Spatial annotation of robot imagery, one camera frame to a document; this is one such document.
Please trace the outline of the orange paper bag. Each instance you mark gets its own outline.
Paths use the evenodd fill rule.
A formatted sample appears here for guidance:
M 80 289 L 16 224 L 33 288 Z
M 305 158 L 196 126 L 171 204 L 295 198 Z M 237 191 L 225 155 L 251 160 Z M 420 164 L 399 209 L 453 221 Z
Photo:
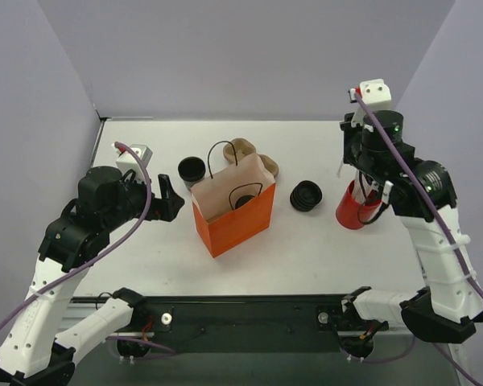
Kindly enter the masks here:
M 276 182 L 261 160 L 244 158 L 191 188 L 196 230 L 212 257 L 234 248 L 270 226 Z M 235 209 L 238 198 L 253 195 Z

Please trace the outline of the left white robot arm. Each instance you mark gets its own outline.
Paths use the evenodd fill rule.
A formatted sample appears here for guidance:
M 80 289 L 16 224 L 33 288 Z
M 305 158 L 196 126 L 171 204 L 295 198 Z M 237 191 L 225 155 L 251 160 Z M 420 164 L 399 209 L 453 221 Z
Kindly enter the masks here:
M 171 222 L 184 205 L 168 175 L 158 176 L 160 197 L 138 177 L 138 172 L 112 166 L 89 169 L 77 185 L 77 197 L 47 226 L 27 307 L 0 346 L 0 383 L 66 385 L 77 364 L 108 335 L 152 322 L 147 299 L 121 288 L 73 328 L 58 331 L 77 286 L 109 245 L 111 233 L 131 220 Z

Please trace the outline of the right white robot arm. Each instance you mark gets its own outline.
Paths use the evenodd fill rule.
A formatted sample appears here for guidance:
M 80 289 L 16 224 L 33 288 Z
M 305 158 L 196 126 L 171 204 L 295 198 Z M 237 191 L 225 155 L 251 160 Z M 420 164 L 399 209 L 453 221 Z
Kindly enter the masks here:
M 374 217 L 391 208 L 401 220 L 425 286 L 416 293 L 362 287 L 346 298 L 341 320 L 352 328 L 367 321 L 397 322 L 427 343 L 463 343 L 483 322 L 483 297 L 450 174 L 438 162 L 415 156 L 415 148 L 403 141 L 401 113 L 380 110 L 359 122 L 355 116 L 347 113 L 340 123 L 342 161 L 373 186 L 368 197 L 379 207 Z

